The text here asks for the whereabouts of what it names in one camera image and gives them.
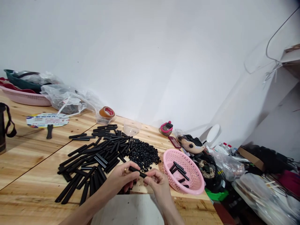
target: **clear plastic bag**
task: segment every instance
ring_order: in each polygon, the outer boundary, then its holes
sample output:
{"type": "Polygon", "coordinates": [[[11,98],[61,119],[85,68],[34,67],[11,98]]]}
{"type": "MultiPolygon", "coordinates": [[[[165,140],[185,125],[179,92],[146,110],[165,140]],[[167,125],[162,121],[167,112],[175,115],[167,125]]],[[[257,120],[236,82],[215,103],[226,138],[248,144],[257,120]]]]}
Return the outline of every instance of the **clear plastic bag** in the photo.
{"type": "Polygon", "coordinates": [[[40,73],[39,75],[33,74],[33,75],[28,75],[20,78],[24,81],[38,84],[38,85],[44,85],[47,83],[52,83],[52,84],[63,84],[62,80],[60,80],[57,76],[50,72],[45,72],[45,73],[40,73]]]}
{"type": "Polygon", "coordinates": [[[217,166],[223,170],[226,180],[232,182],[245,174],[246,171],[244,164],[235,160],[231,156],[227,156],[220,152],[211,152],[210,154],[213,156],[217,166]]]}
{"type": "Polygon", "coordinates": [[[299,224],[297,215],[269,189],[264,180],[252,173],[237,179],[232,186],[254,212],[269,225],[299,224]]]}
{"type": "Polygon", "coordinates": [[[78,115],[84,109],[96,113],[103,107],[100,99],[90,91],[78,91],[61,84],[43,85],[41,89],[41,94],[51,102],[53,108],[58,110],[57,114],[68,114],[64,117],[78,115]]]}

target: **wooden tabletop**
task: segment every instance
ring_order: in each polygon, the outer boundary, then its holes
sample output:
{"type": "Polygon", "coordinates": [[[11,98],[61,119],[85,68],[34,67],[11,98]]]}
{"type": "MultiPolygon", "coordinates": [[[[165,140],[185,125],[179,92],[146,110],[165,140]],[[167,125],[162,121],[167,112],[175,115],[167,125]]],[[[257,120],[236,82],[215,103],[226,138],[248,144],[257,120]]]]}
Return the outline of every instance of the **wooden tabletop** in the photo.
{"type": "MultiPolygon", "coordinates": [[[[26,125],[26,116],[34,113],[55,113],[52,107],[21,105],[0,95],[0,101],[11,108],[16,123],[17,137],[7,138],[7,152],[0,155],[0,224],[59,224],[79,206],[82,190],[76,190],[66,205],[54,200],[67,185],[57,174],[58,165],[68,153],[89,142],[70,141],[70,135],[87,132],[91,134],[98,125],[93,113],[86,112],[71,118],[68,125],[53,129],[52,139],[47,140],[47,131],[26,125]]],[[[115,117],[112,123],[123,129],[124,118],[115,117]]],[[[162,160],[164,151],[173,148],[169,139],[158,129],[142,125],[136,135],[158,149],[162,160]]],[[[153,165],[162,171],[162,163],[153,165]]],[[[140,180],[132,193],[152,193],[140,180]]],[[[207,194],[193,196],[181,194],[171,188],[177,209],[186,223],[222,224],[207,194]]]]}

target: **green basket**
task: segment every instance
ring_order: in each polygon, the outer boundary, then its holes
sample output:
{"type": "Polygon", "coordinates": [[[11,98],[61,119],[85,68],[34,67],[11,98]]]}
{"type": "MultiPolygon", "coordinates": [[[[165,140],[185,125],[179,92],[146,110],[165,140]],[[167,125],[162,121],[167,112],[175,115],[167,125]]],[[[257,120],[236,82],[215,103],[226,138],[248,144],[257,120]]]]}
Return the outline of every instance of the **green basket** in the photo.
{"type": "Polygon", "coordinates": [[[219,202],[223,201],[229,195],[229,192],[227,190],[225,190],[224,192],[212,193],[210,190],[205,188],[205,192],[211,200],[219,202]]]}

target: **pink basket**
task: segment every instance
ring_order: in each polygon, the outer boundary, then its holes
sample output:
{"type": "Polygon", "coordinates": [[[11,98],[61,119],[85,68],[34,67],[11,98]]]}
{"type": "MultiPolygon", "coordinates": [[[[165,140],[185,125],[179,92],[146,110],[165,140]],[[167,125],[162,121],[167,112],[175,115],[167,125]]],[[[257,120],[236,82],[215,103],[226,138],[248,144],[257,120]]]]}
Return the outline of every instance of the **pink basket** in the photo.
{"type": "Polygon", "coordinates": [[[199,168],[188,156],[179,150],[168,149],[163,154],[163,171],[169,177],[169,184],[177,192],[199,195],[204,191],[204,179],[199,168]],[[184,168],[185,172],[187,172],[186,176],[190,179],[189,181],[185,180],[179,183],[178,180],[184,178],[179,171],[171,174],[170,168],[173,166],[174,161],[184,168]]]}
{"type": "Polygon", "coordinates": [[[4,94],[12,101],[34,106],[51,106],[51,102],[41,94],[32,94],[27,92],[16,91],[0,86],[4,94]]]}

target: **hand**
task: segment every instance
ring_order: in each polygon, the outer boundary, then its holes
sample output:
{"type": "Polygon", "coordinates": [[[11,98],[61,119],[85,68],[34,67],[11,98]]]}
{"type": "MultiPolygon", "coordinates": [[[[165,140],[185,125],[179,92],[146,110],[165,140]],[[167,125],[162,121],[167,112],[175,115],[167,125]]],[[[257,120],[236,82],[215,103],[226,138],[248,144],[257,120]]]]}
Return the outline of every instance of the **hand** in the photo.
{"type": "Polygon", "coordinates": [[[140,167],[133,161],[128,161],[122,165],[116,166],[100,189],[105,189],[107,193],[111,195],[111,198],[118,194],[123,187],[124,192],[127,192],[128,188],[133,187],[133,181],[137,181],[140,175],[137,171],[130,173],[128,169],[130,166],[140,170],[140,167]]]}
{"type": "Polygon", "coordinates": [[[152,169],[145,174],[147,175],[144,179],[145,186],[149,185],[153,189],[158,204],[164,207],[173,202],[168,176],[157,169],[152,169]]]}

